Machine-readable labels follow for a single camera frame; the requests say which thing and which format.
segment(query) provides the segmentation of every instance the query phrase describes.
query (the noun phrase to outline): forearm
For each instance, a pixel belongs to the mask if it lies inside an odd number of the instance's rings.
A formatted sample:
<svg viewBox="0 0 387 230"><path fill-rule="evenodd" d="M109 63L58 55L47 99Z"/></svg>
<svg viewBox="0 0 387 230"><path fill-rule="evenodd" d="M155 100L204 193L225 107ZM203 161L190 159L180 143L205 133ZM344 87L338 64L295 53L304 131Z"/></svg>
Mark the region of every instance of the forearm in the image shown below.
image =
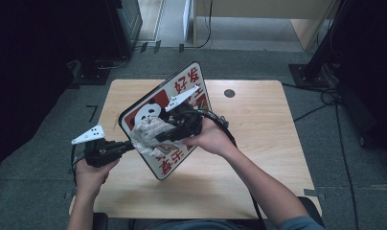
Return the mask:
<svg viewBox="0 0 387 230"><path fill-rule="evenodd" d="M92 196L76 197L67 230L92 229L94 202Z"/></svg>
<svg viewBox="0 0 387 230"><path fill-rule="evenodd" d="M239 175L275 226L308 213L298 197L286 186L254 164L238 149L223 156Z"/></svg>

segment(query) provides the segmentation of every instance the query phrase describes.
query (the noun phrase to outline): white cloth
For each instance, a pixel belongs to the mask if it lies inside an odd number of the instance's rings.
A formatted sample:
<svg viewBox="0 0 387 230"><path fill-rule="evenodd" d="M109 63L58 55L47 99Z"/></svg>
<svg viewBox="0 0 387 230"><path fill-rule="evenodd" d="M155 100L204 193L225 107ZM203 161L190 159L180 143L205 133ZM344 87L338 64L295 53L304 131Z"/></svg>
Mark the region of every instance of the white cloth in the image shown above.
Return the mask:
<svg viewBox="0 0 387 230"><path fill-rule="evenodd" d="M173 128L175 126L164 122L161 118L147 117L131 130L131 144L141 154L162 157L166 154L161 151L161 147L172 149L181 149L183 147L179 141L167 140L160 143L155 139L156 135Z"/></svg>

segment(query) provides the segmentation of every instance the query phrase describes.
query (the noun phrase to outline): black wire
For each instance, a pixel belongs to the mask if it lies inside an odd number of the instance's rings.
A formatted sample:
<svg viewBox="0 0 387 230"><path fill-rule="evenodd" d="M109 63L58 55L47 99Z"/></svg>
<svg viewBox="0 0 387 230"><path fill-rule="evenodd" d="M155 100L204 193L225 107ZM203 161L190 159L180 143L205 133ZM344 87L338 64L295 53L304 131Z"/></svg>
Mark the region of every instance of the black wire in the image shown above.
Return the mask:
<svg viewBox="0 0 387 230"><path fill-rule="evenodd" d="M211 7L209 8L209 27L208 27L209 33L208 33L208 38L206 39L205 43L203 43L201 46L185 47L186 49L190 49L190 48L200 49L200 48L204 47L206 44L208 44L209 39L211 39L211 34L212 34L212 7L213 7L213 4L214 4L214 0L211 1Z"/></svg>
<svg viewBox="0 0 387 230"><path fill-rule="evenodd" d="M76 170L74 169L74 155L75 155L75 148L76 148L76 145L73 145L72 146L72 150L71 150L71 171L72 171L72 175L74 176L74 183L75 183L75 186L77 186L77 176L76 176Z"/></svg>
<svg viewBox="0 0 387 230"><path fill-rule="evenodd" d="M342 128L340 126L339 111L338 111L337 104L335 105L335 112L336 112L337 129L339 131L340 148L342 150L342 156L343 156L343 163L345 164L346 175L347 175L348 182L349 182L349 185L350 185L350 192L352 194L353 213L354 213L354 225L355 225L355 229L358 230L359 227L358 227L357 206L356 206L356 203L355 203L355 195L354 195L354 188L353 188L353 183L352 183L352 177L350 176L349 165L347 164L345 147L344 147L344 144L343 144L343 134L342 134Z"/></svg>
<svg viewBox="0 0 387 230"><path fill-rule="evenodd" d="M106 70L106 69L117 69L117 68L120 68L122 67L123 65L125 65L125 63L128 61L128 57L124 57L124 60L121 64L119 65L116 65L116 66L108 66L108 67L98 67L98 69L102 69L102 70Z"/></svg>
<svg viewBox="0 0 387 230"><path fill-rule="evenodd" d="M189 114L189 113L203 115L204 117L212 120L229 137L229 139L233 143L233 145L235 145L236 148L238 147L238 145L236 144L236 140L233 137L232 133L229 131L229 129L227 129L227 122L223 116L221 116L219 118L214 112L212 112L210 110L206 110L206 109L197 109L196 111L185 111L185 112L178 113L178 115ZM262 219L262 214L260 212L259 204L257 203L256 199L253 197L253 195L251 193L250 193L250 196L251 196L251 199L253 201L253 205L254 205L254 209L256 210L257 217L259 219L260 229L266 230L267 228L266 228L265 223Z"/></svg>
<svg viewBox="0 0 387 230"><path fill-rule="evenodd" d="M289 85L289 84L283 84L283 85L305 90L305 88L299 88L299 87L296 87L294 85ZM302 115L301 117L299 117L297 119L294 119L294 122L297 122L297 121L305 118L307 115L309 115L313 112L316 112L317 110L319 110L325 106L334 105L335 113L336 113L337 129L339 132L340 148L341 148L342 157L343 157L343 163L345 165L346 175L348 178L348 182L349 182L350 190L351 190L351 194L352 194L354 225L355 225L355 229L358 230L359 226L358 226L358 216L357 216L357 207L356 207L356 202L355 202L354 188L353 188L353 183L352 183L352 177L350 176L349 165L347 164L346 153L345 153L345 148L344 148L344 143L343 143L343 134L342 134L342 129L341 129L341 125L340 125L340 118L339 118L339 111L338 111L338 105L341 104L341 97L339 96L339 93L337 92L337 90L335 88L320 90L320 92L321 92L320 99L321 99L323 105L310 110L310 112ZM332 100L327 102L324 98L325 95L330 95L332 97Z"/></svg>

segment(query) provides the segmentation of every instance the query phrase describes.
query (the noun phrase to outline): sleeve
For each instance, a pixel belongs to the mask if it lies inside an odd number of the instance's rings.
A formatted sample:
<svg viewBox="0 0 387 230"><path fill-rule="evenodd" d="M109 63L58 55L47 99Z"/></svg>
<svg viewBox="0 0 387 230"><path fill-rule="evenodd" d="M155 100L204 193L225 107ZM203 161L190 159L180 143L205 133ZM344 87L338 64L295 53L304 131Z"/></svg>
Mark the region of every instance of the sleeve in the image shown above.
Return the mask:
<svg viewBox="0 0 387 230"><path fill-rule="evenodd" d="M319 225L311 217L298 217L286 220L281 225L280 230L323 230L325 229Z"/></svg>

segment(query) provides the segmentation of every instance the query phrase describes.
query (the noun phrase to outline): wrist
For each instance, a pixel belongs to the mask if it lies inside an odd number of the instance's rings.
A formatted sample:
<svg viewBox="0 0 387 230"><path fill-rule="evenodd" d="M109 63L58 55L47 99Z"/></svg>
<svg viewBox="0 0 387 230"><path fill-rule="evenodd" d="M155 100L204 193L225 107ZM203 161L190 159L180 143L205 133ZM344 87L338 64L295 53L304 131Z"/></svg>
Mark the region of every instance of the wrist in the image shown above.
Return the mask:
<svg viewBox="0 0 387 230"><path fill-rule="evenodd" d="M77 190L77 199L79 198L82 202L94 202L97 196L98 194Z"/></svg>

